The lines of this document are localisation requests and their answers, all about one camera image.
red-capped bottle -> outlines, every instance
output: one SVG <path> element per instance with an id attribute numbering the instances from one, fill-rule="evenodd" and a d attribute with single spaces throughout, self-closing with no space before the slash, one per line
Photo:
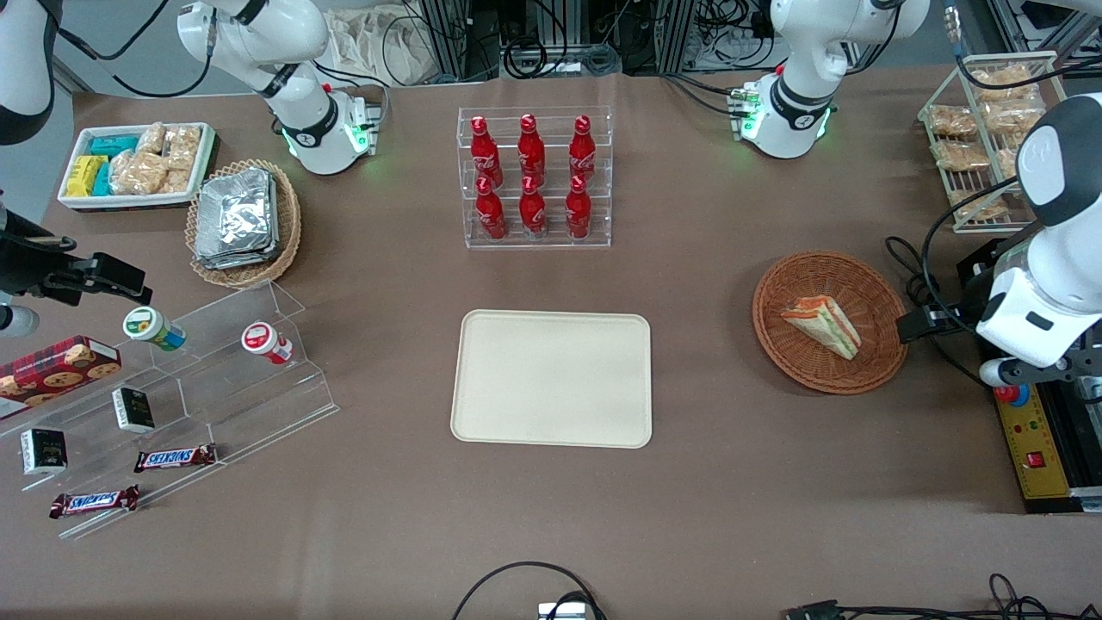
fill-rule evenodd
<path id="1" fill-rule="evenodd" d="M 593 203 L 585 188 L 585 177 L 575 174 L 570 178 L 570 193 L 566 194 L 566 228 L 570 230 L 570 238 L 580 240 L 590 235 L 592 211 Z"/>
<path id="2" fill-rule="evenodd" d="M 501 173 L 501 157 L 497 153 L 497 142 L 489 134 L 486 128 L 486 119 L 476 116 L 471 119 L 471 157 L 475 160 L 475 170 L 479 176 L 485 176 L 494 182 L 494 188 L 501 186 L 505 180 Z"/>
<path id="3" fill-rule="evenodd" d="M 525 176 L 520 180 L 520 220 L 525 222 L 525 236 L 531 240 L 548 236 L 547 214 L 543 208 L 543 196 L 540 195 L 536 178 Z"/>
<path id="4" fill-rule="evenodd" d="M 517 141 L 517 151 L 520 155 L 521 176 L 531 176 L 536 181 L 536 186 L 542 187 L 547 157 L 543 154 L 543 138 L 540 138 L 536 130 L 536 117 L 530 113 L 520 117 L 520 140 Z"/>
<path id="5" fill-rule="evenodd" d="M 597 145 L 590 135 L 590 117 L 582 115 L 574 119 L 574 139 L 570 141 L 570 175 L 588 181 L 593 177 L 594 157 Z"/>
<path id="6" fill-rule="evenodd" d="M 475 181 L 475 189 L 478 197 L 475 199 L 475 208 L 478 209 L 478 220 L 491 239 L 504 239 L 509 233 L 509 224 L 505 220 L 505 209 L 501 208 L 501 198 L 494 193 L 494 185 L 486 176 L 479 176 Z"/>

clear acrylic rack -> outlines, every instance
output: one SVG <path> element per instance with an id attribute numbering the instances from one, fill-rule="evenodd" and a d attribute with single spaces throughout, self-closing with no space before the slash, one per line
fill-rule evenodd
<path id="1" fill-rule="evenodd" d="M 520 139 L 520 117 L 531 113 L 547 148 L 547 181 L 540 194 L 547 202 L 548 235 L 539 240 L 525 237 L 518 204 L 520 202 L 520 161 L 517 141 Z M 574 119 L 590 117 L 590 134 L 597 146 L 593 177 L 588 183 L 593 214 L 590 235 L 574 240 L 566 233 L 564 200 L 570 192 L 570 141 L 574 138 Z M 486 118 L 489 134 L 497 142 L 505 182 L 497 189 L 505 207 L 509 233 L 493 239 L 478 221 L 475 208 L 475 171 L 471 159 L 471 119 Z M 613 109 L 609 106 L 558 106 L 528 108 L 460 108 L 455 132 L 460 197 L 463 202 L 463 236 L 471 249 L 533 249 L 570 247 L 608 247 L 613 241 Z"/>
<path id="2" fill-rule="evenodd" d="M 117 347 L 122 370 L 21 414 L 23 424 L 0 433 L 0 449 L 19 453 L 20 434 L 32 427 L 65 434 L 68 467 L 48 477 L 24 476 L 23 491 L 41 496 L 42 518 L 58 493 L 118 491 L 138 485 L 138 512 L 337 411 L 322 370 L 306 358 L 291 317 L 303 305 L 280 285 L 264 281 L 173 322 L 187 341 L 173 352 L 144 342 Z M 294 347 L 282 366 L 246 352 L 241 331 L 267 322 Z M 155 429 L 120 431 L 111 392 L 129 387 L 145 393 Z M 139 452 L 216 444 L 218 461 L 195 468 L 134 474 Z M 130 514 L 94 512 L 61 521 L 63 539 L 87 535 Z"/>

yellow control panel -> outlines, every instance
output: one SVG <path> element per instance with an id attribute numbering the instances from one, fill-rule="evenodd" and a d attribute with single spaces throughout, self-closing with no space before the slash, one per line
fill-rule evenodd
<path id="1" fill-rule="evenodd" d="M 998 388 L 995 402 L 1022 496 L 1026 500 L 1067 498 L 1068 479 L 1037 391 L 1031 385 Z"/>

table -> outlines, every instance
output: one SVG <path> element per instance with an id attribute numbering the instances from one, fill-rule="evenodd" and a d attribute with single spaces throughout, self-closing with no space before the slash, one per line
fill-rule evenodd
<path id="1" fill-rule="evenodd" d="M 611 618 L 776 618 L 849 605 L 974 608 L 1004 572 L 1020 594 L 1078 611 L 1102 584 L 1102 520 L 1020 514 L 985 395 L 926 345 L 883 389 L 809 392 L 758 347 L 749 306 L 776 259 L 829 248 L 901 284 L 882 247 L 946 207 L 914 117 L 949 67 L 847 78 L 822 141 L 776 161 L 655 78 L 495 80 L 393 93 L 378 155 L 310 175 L 269 132 L 259 97 L 78 96 L 77 128 L 204 120 L 219 163 L 281 165 L 304 210 L 281 283 L 342 412 L 149 511 L 76 543 L 54 539 L 7 455 L 0 609 L 8 618 L 446 618 L 489 569 L 575 569 Z M 744 76 L 715 83 L 741 84 Z M 464 247 L 460 105 L 611 104 L 613 247 Z M 187 265 L 181 210 L 46 225 L 143 267 L 168 315 L 226 294 Z M 948 273 L 975 237 L 943 233 Z M 31 300 L 35 338 L 118 341 L 127 302 Z M 652 328 L 653 438 L 640 450 L 464 444 L 449 432 L 460 322 L 475 307 L 637 313 Z M 534 614 L 568 583 L 504 575 L 468 618 Z"/>

round wicker basket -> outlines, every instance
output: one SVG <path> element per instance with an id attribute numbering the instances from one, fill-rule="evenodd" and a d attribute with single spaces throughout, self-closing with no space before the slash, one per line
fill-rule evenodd
<path id="1" fill-rule="evenodd" d="M 800 296 L 829 294 L 861 336 L 861 349 L 845 360 L 780 318 Z M 879 388 L 903 367 L 895 322 L 904 306 L 890 285 L 864 262 L 836 251 L 802 251 L 779 260 L 754 291 L 754 330 L 788 377 L 830 394 L 861 394 Z"/>
<path id="2" fill-rule="evenodd" d="M 229 165 L 219 167 L 210 177 L 236 174 L 250 166 L 263 167 L 276 177 L 276 206 L 279 211 L 279 238 L 283 246 L 276 260 L 257 264 L 245 264 L 230 269 L 207 269 L 192 259 L 192 270 L 204 280 L 229 287 L 248 287 L 259 281 L 274 280 L 287 271 L 294 260 L 294 254 L 299 251 L 299 241 L 302 238 L 302 214 L 299 208 L 299 196 L 291 186 L 291 181 L 278 165 L 268 161 L 247 159 L 235 161 Z M 192 204 L 187 207 L 187 227 L 184 229 L 184 241 L 187 248 L 195 253 L 195 213 L 198 208 L 198 195 L 192 197 Z"/>

